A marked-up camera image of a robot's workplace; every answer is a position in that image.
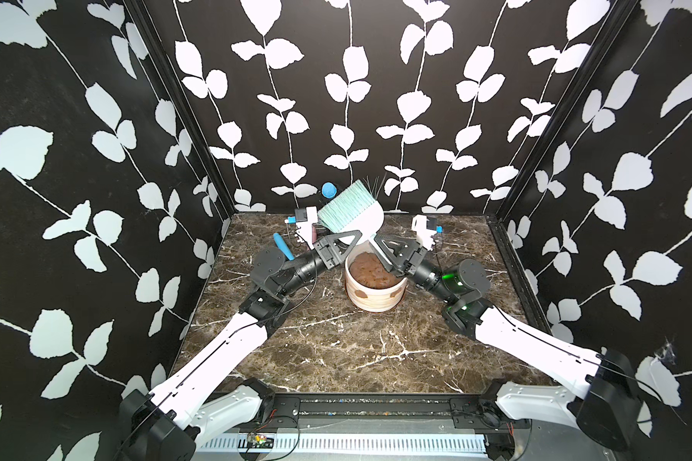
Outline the cream ceramic pot with soil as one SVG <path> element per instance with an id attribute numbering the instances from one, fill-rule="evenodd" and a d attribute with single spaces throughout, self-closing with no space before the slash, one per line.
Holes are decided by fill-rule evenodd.
<path id="1" fill-rule="evenodd" d="M 398 278 L 384 268 L 369 243 L 355 247 L 344 263 L 344 274 L 350 301 L 356 307 L 373 313 L 397 307 L 408 283 L 405 278 Z"/>

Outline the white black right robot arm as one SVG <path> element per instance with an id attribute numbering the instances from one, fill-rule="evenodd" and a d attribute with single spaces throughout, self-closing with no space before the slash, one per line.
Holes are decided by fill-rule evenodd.
<path id="1" fill-rule="evenodd" d="M 475 259 L 442 270 L 417 240 L 376 234 L 370 244 L 386 270 L 442 301 L 450 330 L 555 380 L 553 386 L 500 384 L 493 402 L 507 418 L 569 426 L 607 449 L 630 449 L 643 400 L 626 355 L 584 349 L 512 318 L 484 297 L 490 282 Z"/>

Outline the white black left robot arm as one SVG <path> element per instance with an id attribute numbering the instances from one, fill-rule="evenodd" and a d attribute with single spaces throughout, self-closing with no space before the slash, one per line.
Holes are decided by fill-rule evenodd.
<path id="1" fill-rule="evenodd" d="M 223 397 L 211 394 L 284 324 L 296 307 L 290 295 L 342 265 L 362 237 L 359 230 L 329 234 L 293 259 L 275 246 L 262 249 L 252 263 L 252 289 L 224 330 L 171 378 L 122 400 L 114 458 L 190 460 L 229 429 L 267 420 L 274 393 L 255 378 Z"/>

